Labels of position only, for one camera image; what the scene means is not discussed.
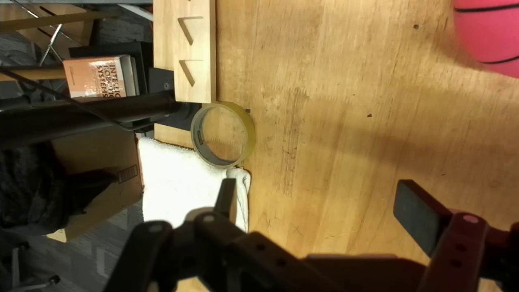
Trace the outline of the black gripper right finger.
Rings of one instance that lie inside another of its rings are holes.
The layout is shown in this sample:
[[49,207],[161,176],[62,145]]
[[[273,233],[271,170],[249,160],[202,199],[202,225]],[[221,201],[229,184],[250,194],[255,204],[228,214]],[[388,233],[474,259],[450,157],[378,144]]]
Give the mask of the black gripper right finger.
[[432,256],[453,212],[414,180],[399,180],[393,214],[427,256]]

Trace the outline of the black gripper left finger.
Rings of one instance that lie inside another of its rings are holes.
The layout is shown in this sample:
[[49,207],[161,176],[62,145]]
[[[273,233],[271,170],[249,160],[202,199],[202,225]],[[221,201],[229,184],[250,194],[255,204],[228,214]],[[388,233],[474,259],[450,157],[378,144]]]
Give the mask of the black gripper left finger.
[[236,202],[237,202],[237,180],[224,178],[218,193],[215,210],[221,215],[234,220],[236,218]]

